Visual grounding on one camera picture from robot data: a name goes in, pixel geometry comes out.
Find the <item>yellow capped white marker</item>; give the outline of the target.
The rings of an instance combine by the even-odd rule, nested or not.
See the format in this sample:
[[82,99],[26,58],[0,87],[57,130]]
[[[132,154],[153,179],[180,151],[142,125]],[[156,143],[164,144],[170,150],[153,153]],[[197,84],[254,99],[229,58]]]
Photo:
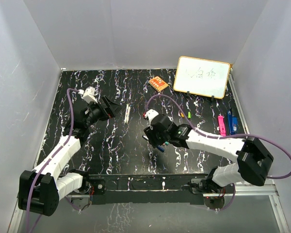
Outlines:
[[127,123],[128,111],[129,111],[129,105],[127,104],[126,105],[126,111],[125,111],[124,123]]

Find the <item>dark blue capped marker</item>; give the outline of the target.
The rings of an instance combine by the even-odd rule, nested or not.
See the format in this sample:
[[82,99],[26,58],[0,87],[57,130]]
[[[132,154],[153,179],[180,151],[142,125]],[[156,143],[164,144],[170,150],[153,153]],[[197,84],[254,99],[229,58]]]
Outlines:
[[[146,140],[147,142],[149,142],[149,139],[148,139],[147,136],[142,135],[142,138],[143,138],[144,140]],[[165,149],[162,148],[161,146],[157,146],[156,148],[157,148],[160,152],[165,152]]]

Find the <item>green capped white marker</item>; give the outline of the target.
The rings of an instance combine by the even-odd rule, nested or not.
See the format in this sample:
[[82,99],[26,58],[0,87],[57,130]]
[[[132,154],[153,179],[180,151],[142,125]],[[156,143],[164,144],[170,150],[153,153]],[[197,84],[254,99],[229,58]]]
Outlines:
[[131,109],[131,107],[129,106],[128,117],[127,117],[127,123],[128,123],[128,121],[129,121],[130,109]]

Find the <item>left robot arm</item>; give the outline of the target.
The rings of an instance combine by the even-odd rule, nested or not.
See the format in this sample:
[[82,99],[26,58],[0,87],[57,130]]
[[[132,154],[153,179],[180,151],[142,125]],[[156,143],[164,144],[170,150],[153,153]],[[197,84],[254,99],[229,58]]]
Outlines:
[[122,106],[103,96],[101,100],[86,98],[87,106],[73,111],[63,136],[51,153],[33,170],[25,170],[19,178],[18,207],[21,210],[51,216],[66,195],[90,189],[88,173],[73,169],[61,177],[65,165],[81,149],[98,121],[116,117]]

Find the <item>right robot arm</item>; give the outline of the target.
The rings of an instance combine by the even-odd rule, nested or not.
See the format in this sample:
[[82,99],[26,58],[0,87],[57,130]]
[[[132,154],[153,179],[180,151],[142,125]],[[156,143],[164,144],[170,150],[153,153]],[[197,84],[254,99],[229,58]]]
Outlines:
[[218,193],[237,182],[264,186],[274,158],[259,139],[224,139],[207,132],[198,133],[189,124],[177,125],[168,116],[152,110],[144,114],[144,119],[149,122],[144,133],[154,148],[168,142],[178,148],[205,151],[232,161],[230,165],[214,167],[205,179],[188,182],[187,189],[192,193]]

